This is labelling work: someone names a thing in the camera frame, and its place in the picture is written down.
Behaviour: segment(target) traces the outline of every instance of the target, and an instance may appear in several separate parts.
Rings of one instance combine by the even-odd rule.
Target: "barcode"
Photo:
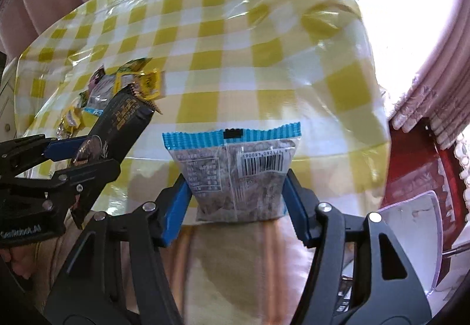
[[[241,175],[251,176],[263,171],[282,172],[284,167],[284,154],[274,154],[241,159]]]

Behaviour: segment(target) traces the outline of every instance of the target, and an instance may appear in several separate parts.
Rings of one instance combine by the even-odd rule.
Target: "person's hand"
[[[13,272],[28,279],[36,269],[35,252],[36,245],[28,244],[10,249],[0,249],[0,256],[4,262],[11,262]]]

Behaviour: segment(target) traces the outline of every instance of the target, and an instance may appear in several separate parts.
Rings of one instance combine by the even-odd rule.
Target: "yellow and white checkered tablecloth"
[[[111,73],[141,57],[164,71],[163,115],[154,115],[95,209],[131,210],[175,181],[162,132],[296,121],[303,136],[292,168],[303,186],[344,212],[379,205],[389,133],[356,0],[90,0],[20,57],[19,134],[55,136],[95,70],[104,64]],[[51,170],[47,162],[32,176]]]

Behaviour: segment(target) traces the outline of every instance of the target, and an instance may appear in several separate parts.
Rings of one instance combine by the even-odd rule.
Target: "transparent plastic bag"
[[[236,130],[239,137],[226,138]],[[197,220],[253,222],[287,213],[281,192],[300,123],[274,130],[165,133],[164,141],[197,199]],[[205,147],[210,143],[216,146]]]

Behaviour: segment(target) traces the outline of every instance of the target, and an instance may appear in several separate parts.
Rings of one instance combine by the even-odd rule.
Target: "blue striped package edge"
[[[240,138],[224,139],[224,130],[199,133],[163,133],[163,142],[167,150],[201,149],[205,147],[223,146],[240,142],[256,142],[272,139],[295,138],[302,135],[300,122],[289,123],[270,130],[243,129]]]

